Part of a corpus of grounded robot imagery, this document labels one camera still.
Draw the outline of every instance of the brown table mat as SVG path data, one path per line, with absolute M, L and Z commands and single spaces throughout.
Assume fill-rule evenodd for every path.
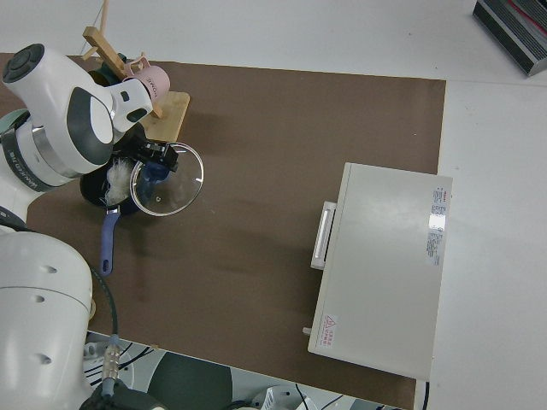
M 321 207 L 337 200 L 344 163 L 436 173 L 444 82 L 161 65 L 171 89 L 191 95 L 180 140 L 201 154 L 204 186 L 179 214 L 116 227 L 109 283 L 121 336 L 411 408 L 414 380 L 308 353 L 302 328 L 321 283 L 309 267 Z M 0 114 L 20 107 L 2 87 Z M 28 216 L 97 264 L 102 220 L 77 182 Z M 99 289 L 94 297 L 91 329 L 109 332 Z

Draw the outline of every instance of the pink mug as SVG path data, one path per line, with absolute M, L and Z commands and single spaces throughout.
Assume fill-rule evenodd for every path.
M 133 72 L 132 66 L 138 63 L 142 63 L 142 68 L 137 72 Z M 171 83 L 169 82 L 167 73 L 158 66 L 151 66 L 145 56 L 140 56 L 136 60 L 127 62 L 125 69 L 127 77 L 124 81 L 127 79 L 138 79 L 146 87 L 152 102 L 163 97 L 169 91 Z

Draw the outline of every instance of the cable connector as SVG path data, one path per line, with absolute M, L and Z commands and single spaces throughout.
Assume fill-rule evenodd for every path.
M 118 379 L 120 365 L 120 339 L 118 335 L 110 337 L 109 346 L 104 351 L 103 395 L 114 395 L 114 384 Z

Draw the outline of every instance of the printed label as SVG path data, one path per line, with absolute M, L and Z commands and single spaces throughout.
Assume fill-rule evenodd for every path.
M 448 191 L 438 187 L 433 192 L 431 214 L 429 215 L 429 232 L 427 233 L 426 262 L 439 266 L 441 263 L 441 248 L 446 226 L 446 203 Z
M 332 344 L 334 343 L 334 336 L 336 334 L 337 323 L 338 316 L 334 316 L 333 314 L 323 314 L 319 339 L 319 346 L 321 348 L 332 347 Z

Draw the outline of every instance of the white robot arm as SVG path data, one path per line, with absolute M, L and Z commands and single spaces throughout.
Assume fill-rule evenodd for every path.
M 148 91 L 138 79 L 102 87 L 66 56 L 42 44 L 16 53 L 3 70 L 3 82 L 30 114 L 3 134 L 0 159 L 6 162 L 0 164 L 0 206 L 22 219 L 40 193 L 104 165 L 115 136 L 152 110 Z M 13 180 L 6 165 L 30 191 Z
M 0 120 L 0 407 L 78 409 L 91 395 L 82 373 L 90 268 L 65 243 L 24 231 L 26 212 L 107 163 L 152 104 L 138 79 L 102 87 L 42 44 L 16 53 L 3 83 L 27 111 Z

